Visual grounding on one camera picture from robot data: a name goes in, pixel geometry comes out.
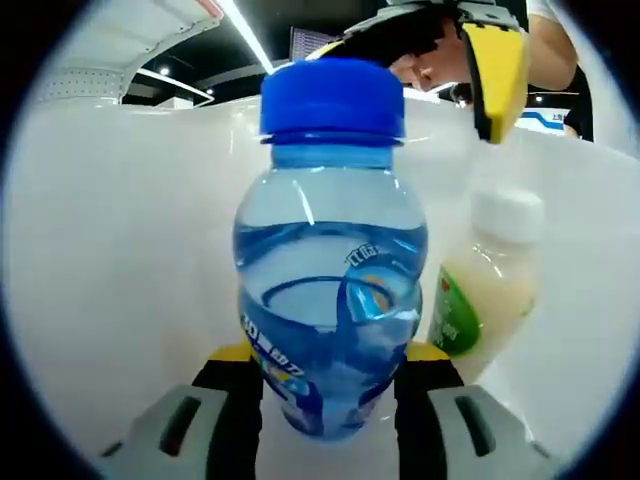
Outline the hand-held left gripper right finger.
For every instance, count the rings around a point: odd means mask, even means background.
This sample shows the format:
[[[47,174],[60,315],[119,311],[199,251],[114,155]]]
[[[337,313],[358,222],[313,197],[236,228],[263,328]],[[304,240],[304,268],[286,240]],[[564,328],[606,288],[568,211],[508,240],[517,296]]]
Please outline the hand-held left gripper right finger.
[[[553,458],[514,413],[465,385],[433,345],[411,345],[394,374],[401,479],[551,479]]]

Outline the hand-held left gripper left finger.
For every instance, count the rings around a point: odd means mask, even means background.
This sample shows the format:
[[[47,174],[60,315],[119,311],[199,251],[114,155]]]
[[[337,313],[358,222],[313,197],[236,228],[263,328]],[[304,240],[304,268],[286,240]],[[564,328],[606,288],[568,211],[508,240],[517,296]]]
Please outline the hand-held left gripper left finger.
[[[141,413],[100,456],[104,479],[254,479],[263,377],[247,344],[223,346],[192,383]]]

